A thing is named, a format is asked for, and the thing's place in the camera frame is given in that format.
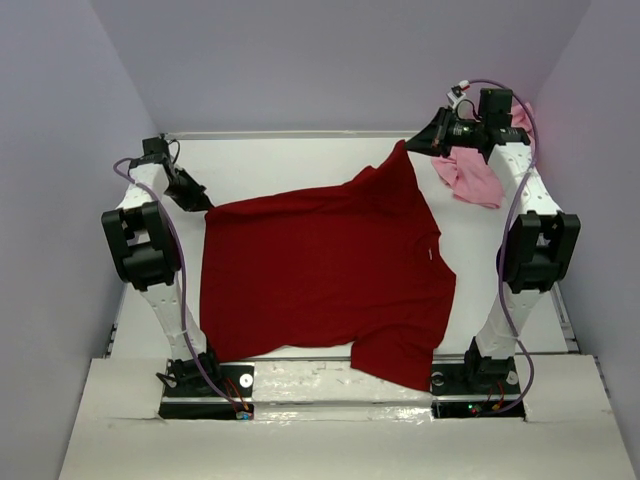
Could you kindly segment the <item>red t shirt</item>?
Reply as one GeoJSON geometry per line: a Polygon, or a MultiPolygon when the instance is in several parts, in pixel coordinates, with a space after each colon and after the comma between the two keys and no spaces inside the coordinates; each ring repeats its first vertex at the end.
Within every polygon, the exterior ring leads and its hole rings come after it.
{"type": "Polygon", "coordinates": [[[349,345],[354,369],[419,391],[456,277],[403,142],[352,180],[211,208],[200,325],[218,358],[349,345]]]}

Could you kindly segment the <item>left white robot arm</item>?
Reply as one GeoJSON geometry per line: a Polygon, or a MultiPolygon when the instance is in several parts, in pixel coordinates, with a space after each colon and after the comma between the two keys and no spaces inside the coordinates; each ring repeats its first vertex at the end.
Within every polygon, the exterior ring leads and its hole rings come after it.
{"type": "Polygon", "coordinates": [[[168,372],[157,377],[186,395],[222,397],[222,373],[215,350],[187,306],[184,251],[162,198],[185,212],[205,212],[206,188],[177,164],[164,135],[142,141],[143,154],[124,158],[114,172],[128,182],[118,206],[101,216],[101,225],[120,279],[150,305],[170,348],[168,372]]]}

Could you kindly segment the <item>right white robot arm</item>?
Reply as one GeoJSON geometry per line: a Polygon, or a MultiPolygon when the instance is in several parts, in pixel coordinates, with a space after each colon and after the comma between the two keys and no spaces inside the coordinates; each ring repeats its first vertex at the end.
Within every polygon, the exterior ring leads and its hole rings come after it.
{"type": "Polygon", "coordinates": [[[460,111],[471,86],[464,80],[448,92],[448,106],[407,142],[408,151],[432,157],[445,157],[455,147],[477,151],[510,202],[496,256],[496,299],[463,361],[433,365],[436,396],[483,395],[498,388],[527,392],[515,368],[516,354],[526,350],[521,332],[543,294],[566,276],[581,230],[579,217],[552,199],[536,169],[537,133],[513,122],[519,97],[500,83],[480,84],[469,115],[460,111]]]}

